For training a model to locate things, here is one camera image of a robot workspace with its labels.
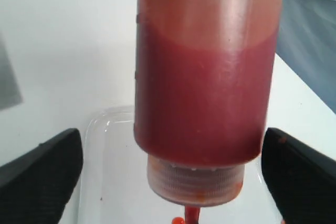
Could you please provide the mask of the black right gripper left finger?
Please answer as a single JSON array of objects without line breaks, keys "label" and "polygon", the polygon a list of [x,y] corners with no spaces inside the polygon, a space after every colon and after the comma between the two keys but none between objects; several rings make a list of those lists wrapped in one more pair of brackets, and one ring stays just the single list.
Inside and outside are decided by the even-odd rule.
[{"label": "black right gripper left finger", "polygon": [[1,166],[1,223],[58,223],[83,167],[78,129]]}]

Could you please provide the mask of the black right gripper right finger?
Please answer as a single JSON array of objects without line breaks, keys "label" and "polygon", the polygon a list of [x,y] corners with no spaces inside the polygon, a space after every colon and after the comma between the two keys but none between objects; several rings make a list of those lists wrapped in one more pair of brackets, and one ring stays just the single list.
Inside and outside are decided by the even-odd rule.
[{"label": "black right gripper right finger", "polygon": [[261,171],[285,223],[335,223],[335,160],[271,127]]}]

